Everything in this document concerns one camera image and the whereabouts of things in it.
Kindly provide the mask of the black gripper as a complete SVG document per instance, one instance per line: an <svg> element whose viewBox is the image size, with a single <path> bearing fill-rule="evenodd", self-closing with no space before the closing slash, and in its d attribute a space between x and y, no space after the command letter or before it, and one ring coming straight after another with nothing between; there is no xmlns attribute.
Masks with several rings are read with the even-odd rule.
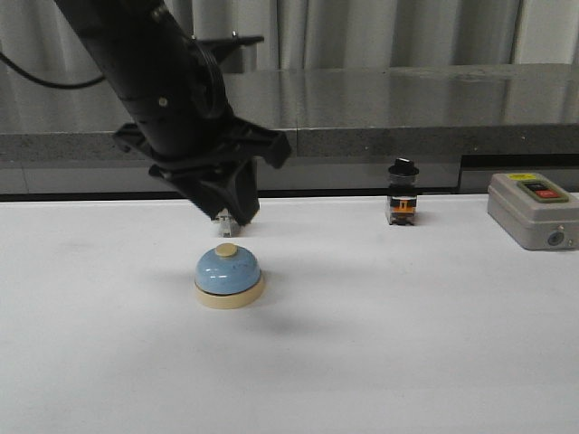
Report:
<svg viewBox="0 0 579 434"><path fill-rule="evenodd" d="M282 131L267 129L242 118L231 118L214 131L203 134L178 133L165 138L163 145L174 146L177 139L185 151L171 156L153 144L136 123L123 125L113 139L124 152L134 150L153 162L148 174L167 180L187 200L214 220L226 210L240 225L249 224L260 209L256 164L280 168L291 155L290 142ZM222 175L233 165L230 175ZM217 174L202 178L199 175Z"/></svg>

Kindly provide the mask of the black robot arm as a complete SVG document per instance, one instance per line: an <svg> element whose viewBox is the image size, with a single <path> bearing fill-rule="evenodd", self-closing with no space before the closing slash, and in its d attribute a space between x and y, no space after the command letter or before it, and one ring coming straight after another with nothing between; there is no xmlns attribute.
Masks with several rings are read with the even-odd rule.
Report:
<svg viewBox="0 0 579 434"><path fill-rule="evenodd" d="M260 209L256 158L273 168L291 153L284 133L237 117L210 49L162 1L59 1L57 6L132 121L114 135L152 161L150 176L208 217L241 225Z"/></svg>

